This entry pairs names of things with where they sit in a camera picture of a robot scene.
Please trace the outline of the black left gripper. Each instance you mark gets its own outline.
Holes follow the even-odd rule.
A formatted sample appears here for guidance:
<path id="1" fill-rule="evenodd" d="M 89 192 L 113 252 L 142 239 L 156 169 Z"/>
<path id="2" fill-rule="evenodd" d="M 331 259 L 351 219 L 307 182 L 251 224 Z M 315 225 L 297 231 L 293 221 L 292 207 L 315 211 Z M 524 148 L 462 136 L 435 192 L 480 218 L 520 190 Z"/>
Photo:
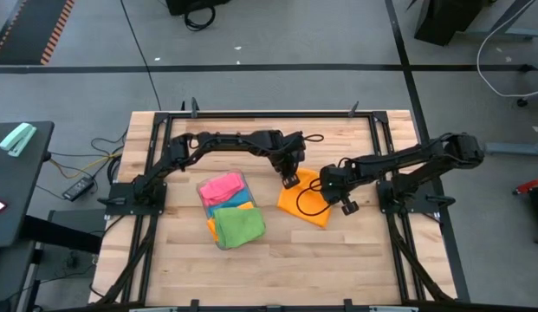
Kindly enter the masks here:
<path id="1" fill-rule="evenodd" d="M 280 131 L 271 134 L 271 165 L 281 175 L 282 185 L 289 189 L 301 181 L 295 173 L 300 162 L 305 159 L 303 132 L 284 135 Z"/>

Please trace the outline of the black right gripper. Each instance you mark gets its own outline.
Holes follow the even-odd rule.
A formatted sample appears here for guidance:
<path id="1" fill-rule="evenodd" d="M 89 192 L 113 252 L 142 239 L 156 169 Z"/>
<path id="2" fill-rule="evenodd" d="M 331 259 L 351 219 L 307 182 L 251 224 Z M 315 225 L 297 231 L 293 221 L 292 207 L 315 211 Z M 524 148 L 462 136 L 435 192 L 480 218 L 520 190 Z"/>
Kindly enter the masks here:
<path id="1" fill-rule="evenodd" d="M 346 216 L 360 209 L 355 201 L 349 199 L 351 188 L 348 185 L 348 179 L 351 173 L 352 170 L 349 167 L 338 167 L 336 165 L 324 166 L 320 170 L 322 197 L 331 205 L 341 202 L 342 212 Z"/>

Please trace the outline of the orange microfiber towel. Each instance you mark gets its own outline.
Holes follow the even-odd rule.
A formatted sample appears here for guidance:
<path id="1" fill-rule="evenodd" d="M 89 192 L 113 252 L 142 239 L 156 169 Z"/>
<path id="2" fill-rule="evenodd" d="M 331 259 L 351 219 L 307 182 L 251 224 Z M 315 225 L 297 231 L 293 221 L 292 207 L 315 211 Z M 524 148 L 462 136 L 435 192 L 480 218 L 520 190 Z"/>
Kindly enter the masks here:
<path id="1" fill-rule="evenodd" d="M 248 209 L 252 209 L 254 208 L 254 205 L 252 202 L 246 202 L 244 204 L 241 204 L 237 207 L 237 209 L 242 209 L 242 210 L 248 210 Z M 210 230 L 211 232 L 211 235 L 213 236 L 213 239 L 216 243 L 219 242 L 219 238 L 218 238 L 218 235 L 217 235 L 217 230 L 216 230 L 216 223 L 215 223 L 215 219 L 214 218 L 208 218 L 207 219 L 207 227 L 208 229 Z"/>
<path id="2" fill-rule="evenodd" d="M 276 206 L 295 217 L 326 228 L 331 212 L 319 192 L 319 172 L 299 168 L 296 174 L 301 182 L 289 189 L 282 188 Z"/>

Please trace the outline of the blue microfiber towel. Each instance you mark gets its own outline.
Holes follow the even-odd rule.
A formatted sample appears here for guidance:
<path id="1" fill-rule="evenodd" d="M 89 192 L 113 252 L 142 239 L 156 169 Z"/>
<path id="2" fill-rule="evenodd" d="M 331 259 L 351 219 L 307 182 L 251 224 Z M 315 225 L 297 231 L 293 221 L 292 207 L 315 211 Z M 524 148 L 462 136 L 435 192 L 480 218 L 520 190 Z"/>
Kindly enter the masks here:
<path id="1" fill-rule="evenodd" d="M 240 192 L 237 192 L 235 195 L 233 195 L 230 199 L 224 201 L 223 203 L 209 206 L 207 209 L 207 218 L 211 218 L 214 214 L 214 211 L 217 209 L 228 208 L 228 207 L 238 207 L 239 205 L 243 205 L 251 201 L 252 199 L 250 196 L 250 192 L 247 189 L 243 189 Z"/>

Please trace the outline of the pink microfiber towel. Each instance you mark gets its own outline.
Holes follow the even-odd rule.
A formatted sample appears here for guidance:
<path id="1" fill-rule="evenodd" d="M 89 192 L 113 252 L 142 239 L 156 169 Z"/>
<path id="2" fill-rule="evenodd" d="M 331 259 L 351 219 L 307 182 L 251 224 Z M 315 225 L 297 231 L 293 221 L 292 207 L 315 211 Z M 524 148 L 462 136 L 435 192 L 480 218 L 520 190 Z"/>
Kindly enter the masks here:
<path id="1" fill-rule="evenodd" d="M 198 193 L 207 206 L 221 204 L 245 187 L 242 175 L 230 172 L 215 179 L 208 180 L 200 186 Z"/>

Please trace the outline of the green microfiber towel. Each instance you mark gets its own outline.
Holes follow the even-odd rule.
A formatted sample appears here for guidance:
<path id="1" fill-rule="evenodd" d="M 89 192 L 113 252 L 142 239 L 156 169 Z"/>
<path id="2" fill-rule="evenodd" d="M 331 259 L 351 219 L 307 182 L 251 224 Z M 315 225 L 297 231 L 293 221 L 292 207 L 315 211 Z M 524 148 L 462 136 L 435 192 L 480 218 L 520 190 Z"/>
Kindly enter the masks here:
<path id="1" fill-rule="evenodd" d="M 224 249 L 234 249 L 262 237 L 266 226 L 261 210 L 222 208 L 214 212 L 218 244 Z"/>

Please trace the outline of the clear plastic bin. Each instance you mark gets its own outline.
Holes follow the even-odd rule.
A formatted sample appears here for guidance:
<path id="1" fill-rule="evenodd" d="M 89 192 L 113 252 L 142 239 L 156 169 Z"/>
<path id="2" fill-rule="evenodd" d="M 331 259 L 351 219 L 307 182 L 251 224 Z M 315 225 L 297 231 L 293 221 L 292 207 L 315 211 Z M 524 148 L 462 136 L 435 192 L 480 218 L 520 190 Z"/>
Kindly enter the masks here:
<path id="1" fill-rule="evenodd" d="M 230 171 L 197 186 L 207 227 L 220 250 L 231 250 L 261 238 L 266 231 L 243 173 Z"/>

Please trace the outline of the grey table foot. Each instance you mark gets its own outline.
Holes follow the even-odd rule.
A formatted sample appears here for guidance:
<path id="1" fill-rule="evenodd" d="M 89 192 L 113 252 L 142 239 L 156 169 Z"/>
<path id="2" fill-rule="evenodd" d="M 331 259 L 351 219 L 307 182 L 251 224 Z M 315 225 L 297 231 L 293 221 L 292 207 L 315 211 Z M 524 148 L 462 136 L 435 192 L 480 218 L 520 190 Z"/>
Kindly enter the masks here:
<path id="1" fill-rule="evenodd" d="M 538 156 L 538 143 L 486 143 L 485 150 L 490 153 L 502 153 L 511 155 Z"/>

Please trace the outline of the red and black chair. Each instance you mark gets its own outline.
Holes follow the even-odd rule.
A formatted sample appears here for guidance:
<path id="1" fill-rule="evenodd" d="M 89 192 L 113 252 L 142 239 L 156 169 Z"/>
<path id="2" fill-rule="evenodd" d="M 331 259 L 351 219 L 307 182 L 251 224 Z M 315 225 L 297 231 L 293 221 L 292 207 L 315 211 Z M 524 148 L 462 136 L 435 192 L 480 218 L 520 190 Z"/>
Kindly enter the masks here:
<path id="1" fill-rule="evenodd" d="M 512 193 L 514 195 L 527 194 L 535 215 L 538 217 L 538 179 L 531 180 L 517 186 Z"/>

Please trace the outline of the black box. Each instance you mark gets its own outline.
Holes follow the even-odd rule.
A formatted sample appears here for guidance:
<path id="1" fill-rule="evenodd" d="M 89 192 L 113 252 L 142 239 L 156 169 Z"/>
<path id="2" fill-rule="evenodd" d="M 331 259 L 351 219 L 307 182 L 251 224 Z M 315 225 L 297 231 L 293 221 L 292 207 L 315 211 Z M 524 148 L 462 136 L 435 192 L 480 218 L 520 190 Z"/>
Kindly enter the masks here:
<path id="1" fill-rule="evenodd" d="M 215 8 L 231 0 L 164 0 L 172 16 L 181 16 L 196 10 Z"/>

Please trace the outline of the black furniture base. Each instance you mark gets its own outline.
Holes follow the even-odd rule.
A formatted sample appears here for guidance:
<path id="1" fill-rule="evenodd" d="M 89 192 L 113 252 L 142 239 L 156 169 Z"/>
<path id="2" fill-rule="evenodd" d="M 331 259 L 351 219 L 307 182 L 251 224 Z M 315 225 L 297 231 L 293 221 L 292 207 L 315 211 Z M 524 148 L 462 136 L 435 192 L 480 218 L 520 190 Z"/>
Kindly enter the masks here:
<path id="1" fill-rule="evenodd" d="M 514 27 L 515 22 L 535 0 L 514 0 L 495 24 L 487 30 L 468 30 L 485 4 L 497 0 L 422 0 L 414 37 L 423 42 L 446 46 L 457 33 L 488 38 L 500 36 L 525 41 L 538 38 L 538 30 Z"/>

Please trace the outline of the black power adapter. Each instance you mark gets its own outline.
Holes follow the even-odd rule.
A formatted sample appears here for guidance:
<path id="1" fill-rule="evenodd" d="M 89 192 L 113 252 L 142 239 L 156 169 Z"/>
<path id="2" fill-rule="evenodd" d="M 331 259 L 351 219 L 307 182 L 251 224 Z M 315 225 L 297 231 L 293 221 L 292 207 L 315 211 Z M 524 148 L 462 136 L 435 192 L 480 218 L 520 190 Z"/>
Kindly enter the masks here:
<path id="1" fill-rule="evenodd" d="M 91 178 L 83 177 L 71 185 L 63 194 L 62 197 L 70 202 L 74 202 L 81 195 L 89 191 L 94 186 L 94 181 Z"/>

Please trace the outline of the black desk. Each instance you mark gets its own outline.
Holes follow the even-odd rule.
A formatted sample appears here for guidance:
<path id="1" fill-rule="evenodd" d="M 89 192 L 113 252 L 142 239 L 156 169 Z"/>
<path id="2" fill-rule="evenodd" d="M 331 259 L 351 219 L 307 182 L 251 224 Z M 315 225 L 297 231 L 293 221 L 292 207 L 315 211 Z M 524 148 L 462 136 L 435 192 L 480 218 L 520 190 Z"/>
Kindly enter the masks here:
<path id="1" fill-rule="evenodd" d="M 51 121 L 33 121 L 36 133 L 17 157 L 0 148 L 0 248 L 12 245 L 19 237 L 29 202 L 36 187 L 43 159 L 55 128 Z M 0 123 L 0 142 L 17 127 L 16 123 Z"/>

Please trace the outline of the mint green stapler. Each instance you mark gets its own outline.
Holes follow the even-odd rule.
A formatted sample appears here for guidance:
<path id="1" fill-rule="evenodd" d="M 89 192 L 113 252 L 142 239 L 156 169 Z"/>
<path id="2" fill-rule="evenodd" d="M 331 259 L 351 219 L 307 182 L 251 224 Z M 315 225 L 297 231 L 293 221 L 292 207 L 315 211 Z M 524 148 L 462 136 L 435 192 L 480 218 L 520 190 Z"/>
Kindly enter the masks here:
<path id="1" fill-rule="evenodd" d="M 22 153 L 35 133 L 36 127 L 23 122 L 3 138 L 0 142 L 0 149 L 16 158 Z"/>

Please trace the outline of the black mat with striped edge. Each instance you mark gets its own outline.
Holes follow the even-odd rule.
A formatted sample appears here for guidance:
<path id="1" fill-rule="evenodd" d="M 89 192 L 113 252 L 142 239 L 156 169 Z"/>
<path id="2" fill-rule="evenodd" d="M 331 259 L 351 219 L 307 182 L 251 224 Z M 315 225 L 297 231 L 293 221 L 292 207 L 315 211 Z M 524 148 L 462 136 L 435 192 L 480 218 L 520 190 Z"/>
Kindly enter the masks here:
<path id="1" fill-rule="evenodd" d="M 17 0 L 0 31 L 0 65 L 48 65 L 75 0 Z"/>

